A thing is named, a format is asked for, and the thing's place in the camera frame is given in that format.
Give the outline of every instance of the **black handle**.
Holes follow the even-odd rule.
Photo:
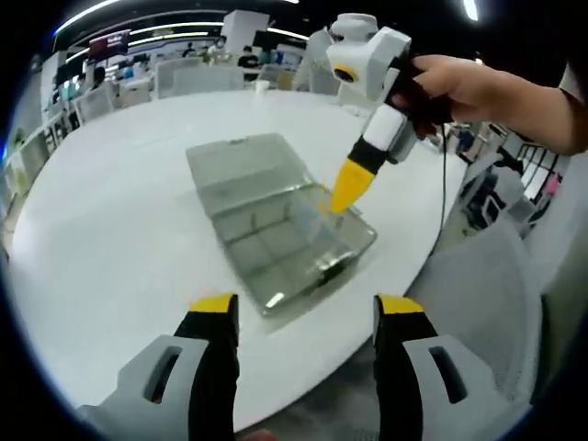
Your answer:
[[[419,85],[414,81],[414,77],[422,74],[423,71],[418,69],[408,57],[395,59],[390,67],[398,69],[398,77],[394,86],[387,96],[387,102],[393,107],[391,98],[395,95],[402,95],[409,103],[407,108],[399,108],[413,124],[432,122],[441,125],[450,122],[451,118],[451,98],[447,95],[431,98]]]

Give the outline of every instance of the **wire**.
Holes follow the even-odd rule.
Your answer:
[[[435,247],[441,238],[443,222],[445,220],[445,205],[447,199],[447,136],[445,134],[444,124],[441,124],[441,137],[443,138],[443,199],[441,201],[441,224],[439,225],[439,232],[437,233],[437,238],[435,239],[435,245],[433,245],[433,250],[431,250],[431,254],[429,256],[433,255],[435,252]]]

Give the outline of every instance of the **table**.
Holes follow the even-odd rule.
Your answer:
[[[334,101],[282,91],[180,96],[67,137],[22,210],[10,274],[30,343],[72,405],[104,400],[119,369],[172,334],[190,301],[243,293],[199,203],[186,148],[279,132],[331,187],[364,122]],[[447,157],[446,215],[465,168]],[[379,238],[349,282],[287,323],[262,319],[240,296],[235,430],[295,401],[371,336],[372,298],[401,296],[416,278],[435,243],[441,196],[442,156],[418,144],[356,204]]]

